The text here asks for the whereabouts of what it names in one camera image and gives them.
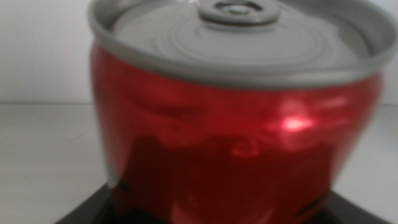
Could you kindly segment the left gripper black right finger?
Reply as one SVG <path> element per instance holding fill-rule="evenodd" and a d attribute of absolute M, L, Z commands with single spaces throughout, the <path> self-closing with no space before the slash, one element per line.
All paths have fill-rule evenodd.
<path fill-rule="evenodd" d="M 325 207 L 310 219 L 310 224 L 391 224 L 332 192 Z"/>

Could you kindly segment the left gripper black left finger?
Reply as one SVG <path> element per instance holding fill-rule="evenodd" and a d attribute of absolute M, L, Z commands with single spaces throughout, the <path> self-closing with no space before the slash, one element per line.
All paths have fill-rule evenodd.
<path fill-rule="evenodd" d="M 66 214 L 55 224 L 117 224 L 110 202 L 110 190 L 101 186 L 79 206 Z"/>

